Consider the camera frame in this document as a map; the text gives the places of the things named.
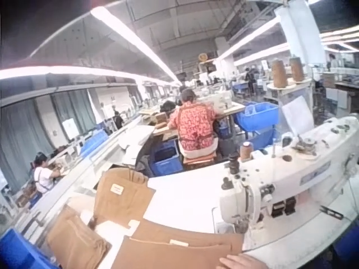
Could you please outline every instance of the white label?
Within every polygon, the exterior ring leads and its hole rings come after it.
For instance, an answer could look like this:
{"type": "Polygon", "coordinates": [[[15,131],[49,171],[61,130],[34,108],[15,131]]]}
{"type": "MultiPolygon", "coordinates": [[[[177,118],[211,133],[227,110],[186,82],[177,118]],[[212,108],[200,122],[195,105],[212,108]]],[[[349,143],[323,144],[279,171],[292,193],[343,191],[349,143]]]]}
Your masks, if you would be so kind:
{"type": "Polygon", "coordinates": [[[117,184],[112,184],[111,191],[115,194],[121,195],[123,192],[123,187],[117,184]]]}
{"type": "Polygon", "coordinates": [[[171,239],[169,241],[170,244],[173,244],[173,245],[181,245],[183,247],[188,247],[188,243],[185,243],[185,242],[181,242],[181,241],[177,241],[177,240],[173,240],[171,239]]]}

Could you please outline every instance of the thread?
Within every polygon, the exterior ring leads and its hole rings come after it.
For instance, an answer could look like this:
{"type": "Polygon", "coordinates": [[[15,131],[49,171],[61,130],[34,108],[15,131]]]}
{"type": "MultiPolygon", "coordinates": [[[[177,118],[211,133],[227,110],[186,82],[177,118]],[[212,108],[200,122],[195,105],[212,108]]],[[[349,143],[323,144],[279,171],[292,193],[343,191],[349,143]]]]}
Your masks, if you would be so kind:
{"type": "Polygon", "coordinates": [[[289,64],[292,69],[292,77],[294,81],[303,81],[304,80],[304,70],[300,57],[294,57],[289,59],[289,64]]]}
{"type": "Polygon", "coordinates": [[[253,144],[251,142],[244,142],[240,148],[241,161],[250,160],[252,152],[253,144]]]}
{"type": "Polygon", "coordinates": [[[273,85],[276,88],[285,88],[288,86],[286,69],[281,60],[274,60],[271,63],[271,71],[273,74],[273,85]]]}

